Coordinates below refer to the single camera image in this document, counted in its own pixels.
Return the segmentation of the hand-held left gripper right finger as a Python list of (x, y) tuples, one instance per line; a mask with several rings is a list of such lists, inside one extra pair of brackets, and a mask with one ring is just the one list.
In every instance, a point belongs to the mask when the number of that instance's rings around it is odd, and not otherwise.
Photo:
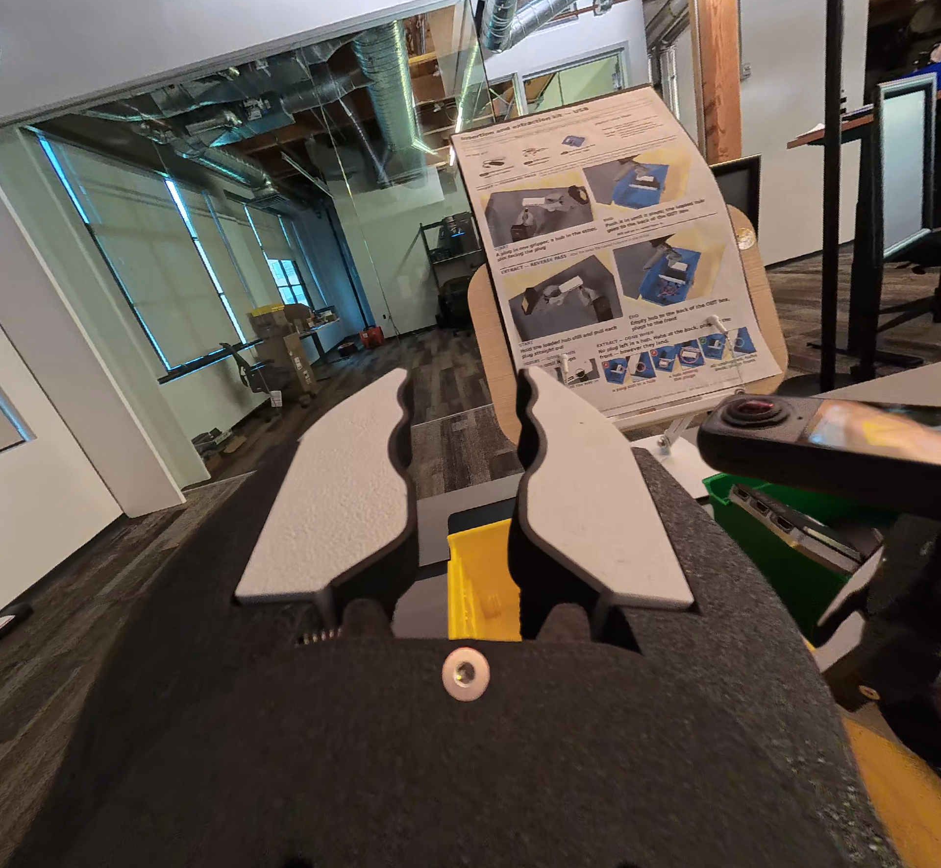
[(694, 603), (629, 441), (544, 368), (518, 383), (519, 522), (531, 544), (608, 603)]

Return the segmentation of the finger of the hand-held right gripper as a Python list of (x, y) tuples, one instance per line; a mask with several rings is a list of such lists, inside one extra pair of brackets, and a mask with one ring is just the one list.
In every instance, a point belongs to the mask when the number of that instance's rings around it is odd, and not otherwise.
[(878, 548), (817, 620), (817, 668), (820, 671), (829, 671), (862, 643), (867, 626), (868, 589), (884, 553), (884, 548)]

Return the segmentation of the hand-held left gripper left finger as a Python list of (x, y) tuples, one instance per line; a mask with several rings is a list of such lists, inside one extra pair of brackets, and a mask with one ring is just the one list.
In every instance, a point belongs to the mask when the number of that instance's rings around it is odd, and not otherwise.
[(300, 437), (237, 603), (397, 605), (417, 578), (413, 412), (409, 372), (394, 368)]

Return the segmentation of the silver port hub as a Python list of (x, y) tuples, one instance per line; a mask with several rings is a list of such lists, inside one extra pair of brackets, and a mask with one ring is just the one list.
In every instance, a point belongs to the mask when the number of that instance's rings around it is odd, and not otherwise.
[(840, 533), (756, 487), (736, 482), (728, 499), (785, 545), (829, 570), (850, 576), (868, 559)]

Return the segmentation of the green plastic bin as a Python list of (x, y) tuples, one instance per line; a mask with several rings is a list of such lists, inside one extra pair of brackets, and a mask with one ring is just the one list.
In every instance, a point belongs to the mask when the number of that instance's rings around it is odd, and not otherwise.
[(848, 498), (810, 493), (727, 474), (708, 477), (704, 486), (719, 526), (748, 556), (778, 595), (807, 639), (817, 620), (849, 581), (785, 545), (747, 512), (729, 502), (734, 483), (756, 487), (840, 533), (868, 558), (880, 547), (898, 515)]

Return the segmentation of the yellow plastic bin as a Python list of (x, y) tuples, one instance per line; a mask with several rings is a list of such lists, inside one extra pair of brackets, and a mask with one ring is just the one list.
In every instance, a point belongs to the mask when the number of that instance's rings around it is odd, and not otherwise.
[[(506, 566), (511, 522), (495, 515), (448, 537), (449, 635), (518, 640), (519, 589)], [(939, 866), (939, 776), (870, 706), (841, 723), (875, 813), (905, 866)]]

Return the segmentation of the cardboard boxes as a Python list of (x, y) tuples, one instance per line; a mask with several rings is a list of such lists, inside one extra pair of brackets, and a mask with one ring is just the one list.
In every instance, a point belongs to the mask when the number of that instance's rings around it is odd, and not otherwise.
[(240, 375), (254, 393), (278, 393), (285, 402), (308, 406), (315, 395), (315, 379), (300, 334), (312, 329), (313, 312), (301, 303), (267, 305), (247, 314), (259, 341), (258, 361), (242, 364)]

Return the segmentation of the instruction sheet on stand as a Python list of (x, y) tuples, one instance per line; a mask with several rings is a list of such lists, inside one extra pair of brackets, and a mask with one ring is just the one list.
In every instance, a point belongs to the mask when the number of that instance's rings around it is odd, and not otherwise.
[[(735, 231), (759, 328), (779, 366), (777, 373), (763, 380), (751, 382), (750, 388), (760, 394), (770, 393), (775, 391), (785, 379), (789, 368), (789, 351), (766, 269), (760, 257), (757, 230), (744, 213), (731, 205), (727, 209)], [(491, 402), (500, 430), (513, 445), (516, 445), (521, 431), (516, 411), (516, 372), (488, 266), (482, 266), (473, 275), (469, 286), (468, 302)], [(706, 397), (685, 402), (676, 401), (665, 406), (648, 407), (638, 412), (621, 415), (616, 420), (616, 426), (628, 437), (651, 437), (661, 434), (673, 421), (684, 417), (688, 418), (690, 423), (697, 423), (711, 408), (712, 405), (707, 403)]]

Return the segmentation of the printed instruction sheet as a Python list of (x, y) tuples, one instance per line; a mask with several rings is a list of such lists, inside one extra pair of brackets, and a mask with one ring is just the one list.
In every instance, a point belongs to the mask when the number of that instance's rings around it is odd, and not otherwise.
[(780, 376), (720, 188), (652, 86), (452, 145), (514, 370), (618, 423)]

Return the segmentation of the black shelf rack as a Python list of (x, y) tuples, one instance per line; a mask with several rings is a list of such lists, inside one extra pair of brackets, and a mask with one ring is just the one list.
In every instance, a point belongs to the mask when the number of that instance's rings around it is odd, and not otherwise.
[(484, 263), (476, 221), (471, 212), (420, 224), (418, 239), (425, 252), (437, 295), (439, 328), (455, 337), (471, 331), (469, 288)]

